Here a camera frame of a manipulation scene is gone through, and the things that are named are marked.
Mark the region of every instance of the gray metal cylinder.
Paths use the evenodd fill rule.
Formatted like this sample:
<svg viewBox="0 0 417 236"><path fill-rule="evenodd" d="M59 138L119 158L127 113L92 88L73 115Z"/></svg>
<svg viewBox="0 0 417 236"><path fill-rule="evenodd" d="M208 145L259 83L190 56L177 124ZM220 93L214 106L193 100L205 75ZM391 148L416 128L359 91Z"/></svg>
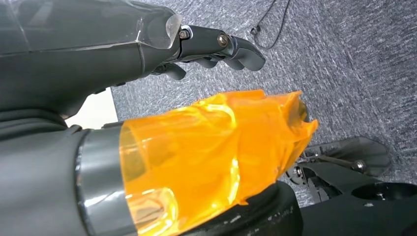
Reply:
<svg viewBox="0 0 417 236"><path fill-rule="evenodd" d="M125 198L120 126L91 131L76 160L78 205L92 236L137 236Z"/></svg>

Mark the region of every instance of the robotic finger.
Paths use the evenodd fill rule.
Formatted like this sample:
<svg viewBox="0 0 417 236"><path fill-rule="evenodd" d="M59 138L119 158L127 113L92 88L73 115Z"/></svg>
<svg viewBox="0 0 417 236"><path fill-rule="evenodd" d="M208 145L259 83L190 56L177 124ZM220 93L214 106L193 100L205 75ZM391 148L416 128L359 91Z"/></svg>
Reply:
<svg viewBox="0 0 417 236"><path fill-rule="evenodd" d="M185 71L179 66L173 66L176 62L196 62L210 69L223 60L234 70L247 68L251 71L258 71L265 64L265 58L251 42L228 35L219 29L182 26L179 39L178 57L158 66L152 72L153 75L168 74L176 80L182 79Z"/></svg>

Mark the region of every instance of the robotic arm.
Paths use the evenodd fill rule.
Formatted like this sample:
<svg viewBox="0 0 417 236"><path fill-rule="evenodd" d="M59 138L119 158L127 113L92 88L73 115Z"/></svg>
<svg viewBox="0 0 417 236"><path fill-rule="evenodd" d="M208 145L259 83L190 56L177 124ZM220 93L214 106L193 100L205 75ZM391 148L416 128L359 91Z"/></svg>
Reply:
<svg viewBox="0 0 417 236"><path fill-rule="evenodd" d="M137 235L119 159L122 123L66 127L85 98L149 74L182 79L178 62L265 58L222 30L182 26L135 0L0 2L0 235Z"/></svg>
<svg viewBox="0 0 417 236"><path fill-rule="evenodd" d="M262 54L218 29L181 26L166 7L136 0L0 3L0 111L39 108L63 118L85 98L149 74L182 79L176 62L225 61L259 70Z"/></svg>

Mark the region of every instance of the circular hole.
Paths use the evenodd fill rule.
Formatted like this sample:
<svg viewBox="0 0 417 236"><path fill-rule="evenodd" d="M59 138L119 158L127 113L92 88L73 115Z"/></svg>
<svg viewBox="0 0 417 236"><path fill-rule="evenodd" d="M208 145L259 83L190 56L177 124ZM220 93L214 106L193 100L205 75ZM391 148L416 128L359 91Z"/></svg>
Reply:
<svg viewBox="0 0 417 236"><path fill-rule="evenodd" d="M400 200L417 195L417 186L409 183L374 183L352 191L352 195L365 200Z"/></svg>

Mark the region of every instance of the black cable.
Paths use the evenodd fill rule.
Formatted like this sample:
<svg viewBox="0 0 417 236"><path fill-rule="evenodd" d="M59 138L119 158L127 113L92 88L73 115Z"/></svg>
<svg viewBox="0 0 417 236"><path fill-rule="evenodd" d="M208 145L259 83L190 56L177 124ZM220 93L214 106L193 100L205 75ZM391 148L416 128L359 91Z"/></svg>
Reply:
<svg viewBox="0 0 417 236"><path fill-rule="evenodd" d="M261 45L258 43L258 41L257 41L257 35L258 35L259 31L261 31L261 27L259 26L259 24L260 24L260 23L264 20L264 18L265 18L265 17L268 15L268 13L271 11L271 8L272 8L272 6L274 5L274 3L276 2L276 0L273 0L273 1L272 1L271 5L269 6L269 8L268 8L268 10L265 12L265 14L262 16L262 18L260 19L260 21L256 24L256 26L255 26L255 27L253 27L253 28L250 30L250 33L251 33L251 35L253 35L253 41L255 42L256 46L258 46L259 48L265 49L265 50L271 49L273 46L275 46L275 44L278 42L279 36L280 36L280 34L281 34L282 27L284 26L285 16L287 15L287 10L288 10L288 6L290 5L290 1L291 1L291 0L288 0L288 1L287 1L287 5L285 6L285 9L284 9L284 14L282 14L281 26L279 27L278 34L277 34L277 36L276 36L276 38L275 38L275 41L274 41L274 42L273 42L270 46L267 46L267 47L261 46Z"/></svg>

